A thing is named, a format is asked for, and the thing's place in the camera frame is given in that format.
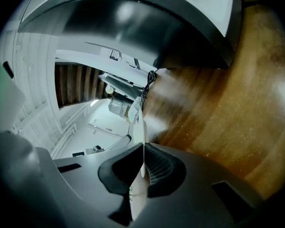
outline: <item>wooden floor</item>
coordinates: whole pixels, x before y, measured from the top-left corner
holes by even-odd
[[[208,157],[267,198],[285,181],[285,32],[260,5],[242,26],[229,70],[167,71],[143,113],[154,143]]]

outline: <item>white wall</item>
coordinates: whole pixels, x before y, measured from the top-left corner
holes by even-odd
[[[135,67],[135,61],[134,61],[133,57],[131,57],[131,56],[125,54],[125,53],[122,53],[122,58],[123,58],[123,60],[128,62],[131,66]],[[140,66],[140,68],[141,68],[141,70],[143,72],[149,73],[151,70],[153,70],[153,71],[156,70],[155,67],[153,67],[153,66],[151,66],[151,65],[149,65],[149,64],[147,64],[147,63],[145,63],[143,61],[139,60],[138,63],[139,63],[139,66]]]
[[[53,152],[56,147],[63,146],[66,134],[75,132],[74,123],[85,113],[88,103],[59,109],[55,91],[55,53],[59,38],[36,33],[18,33],[19,21],[28,3],[29,0],[25,0],[18,7],[0,34],[0,65],[5,61],[9,62],[14,79],[8,85],[15,83],[14,89],[18,88],[26,100],[17,115],[8,115],[16,110],[20,100],[20,97],[17,100],[12,98],[17,96],[13,94],[4,103],[7,110],[2,112],[5,112],[5,119],[13,122],[11,130],[14,133],[28,139],[33,146]],[[1,95],[12,93],[6,86],[1,80]]]
[[[129,80],[142,87],[145,87],[147,84],[147,74],[130,67],[125,62],[117,62],[110,58],[97,56],[91,53],[60,49],[56,51],[56,57],[97,68],[104,72]]]
[[[24,94],[0,64],[0,132],[12,129],[24,101]]]
[[[110,112],[108,107],[108,104],[110,103],[109,99],[101,101],[103,102],[102,105],[92,115],[89,124],[101,129],[110,129],[109,131],[111,133],[115,133],[120,136],[127,135],[130,124],[125,118]]]
[[[112,49],[101,47],[100,56],[104,58],[110,58]]]
[[[93,148],[95,145],[107,149],[120,139],[120,136],[84,126],[76,132],[74,137],[64,147],[58,159],[72,157],[72,154],[77,152],[85,152],[86,154],[86,149]]]
[[[100,55],[102,47],[91,45],[89,43],[86,43],[84,41],[81,41],[75,38],[60,36],[57,49],[81,51],[81,52],[91,53],[94,55]]]
[[[91,115],[99,106],[101,106],[101,104],[96,103],[90,107],[90,103],[87,102],[65,107],[68,112],[60,119],[64,132],[59,142],[51,152],[51,157],[53,159],[57,159],[59,157],[77,131],[86,125],[87,121],[91,118]]]
[[[92,106],[92,108],[96,108],[93,110],[92,114],[82,116],[81,119],[78,120],[81,121],[81,123],[77,124],[77,131],[75,135],[56,157],[57,159],[72,157],[73,153],[85,152],[86,149],[93,148],[95,145],[99,145],[102,148],[107,149],[122,138],[121,136],[107,133],[88,125],[88,122],[91,121],[91,119],[104,115],[107,117],[107,119],[109,119],[109,128],[115,129],[116,126],[121,127],[121,125],[128,126],[129,128],[129,124],[127,123],[126,119],[123,119],[108,110],[109,102],[110,100],[108,99],[99,100],[95,105]]]

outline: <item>gray metal surface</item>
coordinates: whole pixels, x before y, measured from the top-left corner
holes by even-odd
[[[25,227],[123,227],[80,199],[48,151],[20,136],[0,133],[0,182]]]
[[[151,145],[179,158],[186,165],[187,174],[184,182],[169,196],[147,199],[146,206],[131,227],[228,227],[234,224],[211,187],[221,181],[226,181],[251,207],[262,202],[246,182],[222,166],[198,155]]]
[[[81,165],[78,169],[62,173],[62,176],[85,203],[108,217],[120,208],[123,197],[107,191],[98,178],[98,169],[104,161],[127,149],[129,149],[129,147],[124,146],[107,152],[57,159],[54,160],[54,163],[57,167],[73,163]]]
[[[157,68],[227,68],[234,54],[228,39],[185,0],[48,0],[19,32],[80,38]]]

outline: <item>black rubber part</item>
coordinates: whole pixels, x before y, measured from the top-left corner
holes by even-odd
[[[60,167],[57,167],[57,169],[60,173],[64,173],[67,171],[75,170],[75,169],[80,168],[80,167],[81,167],[81,165],[75,163],[75,164],[71,164],[71,165],[60,166]]]
[[[130,224],[130,221],[133,219],[131,215],[129,194],[127,196],[124,196],[119,210],[111,214],[109,218],[124,226],[128,226]]]
[[[126,135],[129,139],[130,139],[130,141],[132,141],[132,137],[130,136],[130,135]]]
[[[149,176],[151,178],[152,170],[151,166],[154,164],[160,165],[162,161],[165,161],[165,165],[169,165],[169,174],[161,177],[160,180],[152,184],[148,188],[148,198],[156,198],[161,196],[167,196],[173,193],[184,182],[186,177],[186,166],[178,158],[159,150],[149,143],[145,145],[144,163],[148,169]]]
[[[110,193],[129,196],[129,187],[143,165],[143,144],[106,160],[98,169],[99,180]]]

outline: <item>light fixture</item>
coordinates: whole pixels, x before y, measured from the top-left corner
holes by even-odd
[[[94,100],[91,102],[90,107],[92,107],[98,100]]]

